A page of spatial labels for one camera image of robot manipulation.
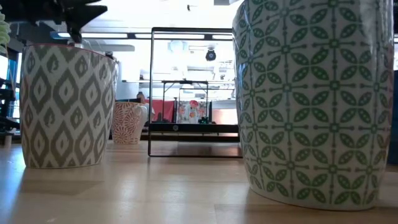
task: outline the ceiling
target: ceiling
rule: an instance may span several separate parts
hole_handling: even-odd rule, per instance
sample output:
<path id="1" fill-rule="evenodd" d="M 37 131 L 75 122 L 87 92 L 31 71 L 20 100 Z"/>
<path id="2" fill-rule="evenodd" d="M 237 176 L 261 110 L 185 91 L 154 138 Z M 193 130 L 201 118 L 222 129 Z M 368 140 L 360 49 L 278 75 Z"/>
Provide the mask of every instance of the ceiling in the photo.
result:
<path id="1" fill-rule="evenodd" d="M 102 0 L 108 11 L 83 28 L 83 32 L 148 32 L 152 27 L 231 28 L 243 0 L 215 6 L 214 0 Z M 64 27 L 51 24 L 57 31 Z"/>

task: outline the plant pot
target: plant pot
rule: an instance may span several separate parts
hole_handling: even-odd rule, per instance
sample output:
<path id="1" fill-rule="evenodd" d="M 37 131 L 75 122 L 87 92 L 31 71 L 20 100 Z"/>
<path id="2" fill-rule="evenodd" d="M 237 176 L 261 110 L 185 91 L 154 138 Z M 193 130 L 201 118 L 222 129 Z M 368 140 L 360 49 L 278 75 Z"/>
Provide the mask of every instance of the plant pot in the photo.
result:
<path id="1" fill-rule="evenodd" d="M 22 56 L 26 166 L 66 168 L 101 162 L 112 123 L 116 62 L 66 45 L 31 45 Z"/>
<path id="2" fill-rule="evenodd" d="M 112 139 L 116 144 L 138 144 L 148 111 L 140 103 L 116 102 L 113 114 Z"/>
<path id="3" fill-rule="evenodd" d="M 391 127 L 392 1 L 246 0 L 233 34 L 253 191 L 309 208 L 373 207 Z"/>

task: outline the pink pot rim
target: pink pot rim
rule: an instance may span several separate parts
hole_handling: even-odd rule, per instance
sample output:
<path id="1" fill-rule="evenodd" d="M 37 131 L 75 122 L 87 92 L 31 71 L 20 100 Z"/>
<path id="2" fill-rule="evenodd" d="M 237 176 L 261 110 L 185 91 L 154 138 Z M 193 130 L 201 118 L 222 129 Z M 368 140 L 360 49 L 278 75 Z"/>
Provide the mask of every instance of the pink pot rim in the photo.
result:
<path id="1" fill-rule="evenodd" d="M 114 60 L 110 59 L 109 57 L 107 57 L 105 55 L 101 55 L 101 54 L 99 54 L 99 53 L 97 53 L 95 51 L 88 50 L 88 49 L 82 49 L 82 48 L 75 47 L 75 46 L 70 46 L 70 45 L 64 45 L 64 44 L 30 44 L 30 45 L 25 46 L 25 48 L 34 47 L 34 46 L 38 46 L 38 45 L 51 45 L 51 46 L 58 46 L 58 47 L 70 47 L 70 48 L 75 48 L 75 49 L 79 49 L 79 50 L 85 50 L 85 51 L 91 52 L 93 54 L 97 54 L 99 56 L 106 57 L 108 60 L 111 60 L 111 61 L 115 62 Z"/>

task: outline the pink patterned pot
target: pink patterned pot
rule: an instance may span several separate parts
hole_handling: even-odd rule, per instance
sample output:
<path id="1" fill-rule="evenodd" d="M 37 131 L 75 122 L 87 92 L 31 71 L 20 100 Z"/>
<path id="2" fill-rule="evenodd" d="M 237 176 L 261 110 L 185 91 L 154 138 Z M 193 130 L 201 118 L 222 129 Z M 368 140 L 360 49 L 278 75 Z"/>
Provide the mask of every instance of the pink patterned pot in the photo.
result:
<path id="1" fill-rule="evenodd" d="M 116 102 L 113 112 L 112 138 L 115 144 L 138 144 L 148 111 L 140 103 Z"/>

